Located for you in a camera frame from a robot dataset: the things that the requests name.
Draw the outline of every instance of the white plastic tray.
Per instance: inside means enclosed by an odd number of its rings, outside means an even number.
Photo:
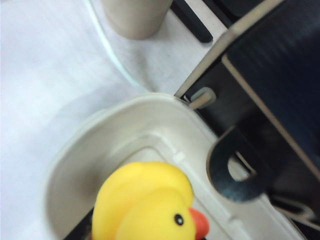
[[[234,203],[216,192],[206,172],[216,139],[193,110],[171,95],[149,93],[95,113],[49,174],[43,200],[46,239],[65,237],[93,207],[105,179],[133,161],[165,161],[187,174],[194,206],[210,221],[208,240],[303,239],[266,196]],[[231,168],[234,175],[244,174],[236,164]]]

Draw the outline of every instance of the black panel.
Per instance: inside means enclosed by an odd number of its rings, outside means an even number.
[[[286,1],[227,56],[320,169],[319,1]]]

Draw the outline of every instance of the duck eye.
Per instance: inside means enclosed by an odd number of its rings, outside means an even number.
[[[178,224],[179,226],[183,225],[184,224],[184,219],[183,217],[180,215],[180,214],[176,214],[174,216],[174,221],[176,224]]]

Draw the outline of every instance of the black strip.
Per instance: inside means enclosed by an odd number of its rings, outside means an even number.
[[[213,40],[206,26],[184,0],[174,0],[170,8],[200,42],[209,43]]]

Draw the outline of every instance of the white table surface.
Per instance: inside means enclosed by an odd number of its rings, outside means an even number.
[[[152,92],[174,94],[226,30],[201,0],[213,35],[201,44],[169,11],[159,32],[125,39],[95,7],[115,55]],[[44,239],[42,186],[54,156],[88,116],[141,94],[116,67],[82,0],[1,3],[1,237]]]

